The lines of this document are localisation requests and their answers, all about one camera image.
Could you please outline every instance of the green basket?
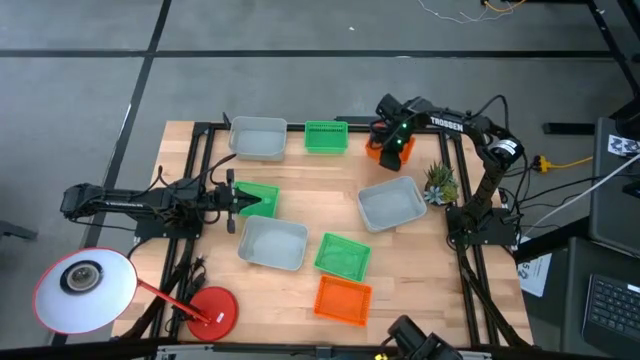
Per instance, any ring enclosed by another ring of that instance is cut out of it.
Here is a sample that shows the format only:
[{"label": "green basket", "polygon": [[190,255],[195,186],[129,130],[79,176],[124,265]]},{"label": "green basket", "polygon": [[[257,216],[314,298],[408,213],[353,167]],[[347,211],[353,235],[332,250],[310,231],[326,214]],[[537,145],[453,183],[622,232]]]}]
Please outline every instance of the green basket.
[{"label": "green basket", "polygon": [[304,146],[310,153],[342,154],[349,146],[349,124],[344,121],[307,121]]},{"label": "green basket", "polygon": [[236,189],[246,192],[247,194],[257,196],[262,199],[257,204],[247,206],[240,210],[240,215],[251,216],[260,215],[273,218],[276,216],[276,206],[278,206],[278,194],[280,188],[277,186],[263,185],[247,181],[236,181]]},{"label": "green basket", "polygon": [[345,279],[362,282],[371,248],[332,233],[325,233],[314,266]]}]

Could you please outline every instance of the concrete floor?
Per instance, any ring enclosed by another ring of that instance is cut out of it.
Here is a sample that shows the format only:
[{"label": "concrete floor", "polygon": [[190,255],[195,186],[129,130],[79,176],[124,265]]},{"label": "concrete floor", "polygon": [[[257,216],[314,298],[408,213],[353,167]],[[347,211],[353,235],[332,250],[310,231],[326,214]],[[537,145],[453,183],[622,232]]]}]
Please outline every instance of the concrete floor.
[{"label": "concrete floor", "polygon": [[[423,2],[447,16],[457,11],[477,16],[482,10],[477,1]],[[0,49],[146,49],[161,3],[0,0]],[[620,11],[601,3],[623,49],[633,52],[637,40]],[[456,24],[427,13],[415,0],[184,0],[171,6],[160,49],[604,50],[606,45],[584,6],[525,4],[498,21]],[[48,343],[49,333],[31,311],[31,292],[48,266],[78,248],[84,232],[58,212],[62,192],[76,183],[102,181],[141,64],[137,58],[0,58],[0,153],[5,154],[0,158],[0,219],[39,231],[34,242],[0,242],[0,284],[6,289],[0,302],[0,348]],[[504,94],[512,132],[529,157],[544,154],[554,163],[591,155],[593,139],[545,136],[543,122],[594,122],[631,97],[611,61],[156,59],[117,186],[149,183],[167,120],[216,121],[222,111],[294,122],[370,115],[387,92],[399,99],[420,95],[461,110],[477,109],[492,95]],[[487,114],[502,121],[498,106]],[[530,194],[590,173],[587,165],[534,174]],[[516,179],[504,185],[514,190]],[[585,188],[540,200],[557,203]],[[550,223],[563,225],[585,215],[588,202],[575,209]],[[531,208],[524,222],[532,224],[546,211]],[[133,224],[111,216],[107,222]],[[100,245],[127,251],[131,234],[104,230]],[[549,349],[557,348],[554,334],[561,317],[549,304],[562,296],[562,260],[562,254],[554,256],[545,297],[526,296],[535,341]],[[70,341],[106,340],[109,333],[105,328]]]}]

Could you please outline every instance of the red lamp base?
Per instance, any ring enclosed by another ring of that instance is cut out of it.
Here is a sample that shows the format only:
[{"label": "red lamp base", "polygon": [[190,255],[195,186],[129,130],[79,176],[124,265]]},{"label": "red lamp base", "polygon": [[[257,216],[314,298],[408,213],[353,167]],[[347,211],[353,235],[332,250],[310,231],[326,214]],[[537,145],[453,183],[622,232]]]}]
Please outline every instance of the red lamp base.
[{"label": "red lamp base", "polygon": [[189,331],[202,341],[223,338],[233,329],[238,319],[238,302],[225,288],[217,286],[204,288],[194,295],[190,305],[211,319],[209,324],[197,319],[187,321]]}]

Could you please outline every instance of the succulent plant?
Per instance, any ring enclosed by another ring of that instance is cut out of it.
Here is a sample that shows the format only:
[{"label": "succulent plant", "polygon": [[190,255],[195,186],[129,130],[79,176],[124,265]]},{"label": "succulent plant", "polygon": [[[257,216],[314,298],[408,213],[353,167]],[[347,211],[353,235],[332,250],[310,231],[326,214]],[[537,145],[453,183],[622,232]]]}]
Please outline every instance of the succulent plant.
[{"label": "succulent plant", "polygon": [[453,170],[444,166],[442,163],[431,164],[429,171],[427,172],[427,179],[431,185],[435,186],[443,186],[451,182],[455,183]]},{"label": "succulent plant", "polygon": [[453,170],[442,163],[433,163],[425,173],[425,201],[443,205],[458,200],[458,184],[453,177]]},{"label": "succulent plant", "polygon": [[444,205],[444,193],[437,186],[431,186],[424,192],[424,200],[430,204]]},{"label": "succulent plant", "polygon": [[452,183],[449,185],[445,185],[442,188],[442,200],[445,203],[450,203],[458,200],[458,185],[456,183]]}]

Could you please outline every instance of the orange plastic basket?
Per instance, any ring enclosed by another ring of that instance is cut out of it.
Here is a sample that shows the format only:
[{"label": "orange plastic basket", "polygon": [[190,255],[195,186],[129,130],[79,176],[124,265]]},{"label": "orange plastic basket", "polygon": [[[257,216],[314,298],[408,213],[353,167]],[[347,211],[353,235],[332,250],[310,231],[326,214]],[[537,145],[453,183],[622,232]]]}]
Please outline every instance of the orange plastic basket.
[{"label": "orange plastic basket", "polygon": [[[402,165],[405,165],[407,162],[409,162],[409,157],[411,156],[411,151],[413,150],[413,145],[415,145],[416,143],[416,137],[412,136],[409,139],[409,142],[404,144],[404,147],[402,148],[402,152],[399,153],[398,155],[400,155],[400,161],[402,162]],[[374,146],[380,146],[380,144],[375,143],[373,144]],[[369,141],[367,141],[367,143],[365,144],[365,149],[367,150],[367,156],[369,156],[370,158],[376,160],[376,161],[380,161],[380,154],[382,154],[382,149],[372,149],[369,146]]]},{"label": "orange plastic basket", "polygon": [[350,325],[366,326],[371,286],[322,275],[313,313]]}]

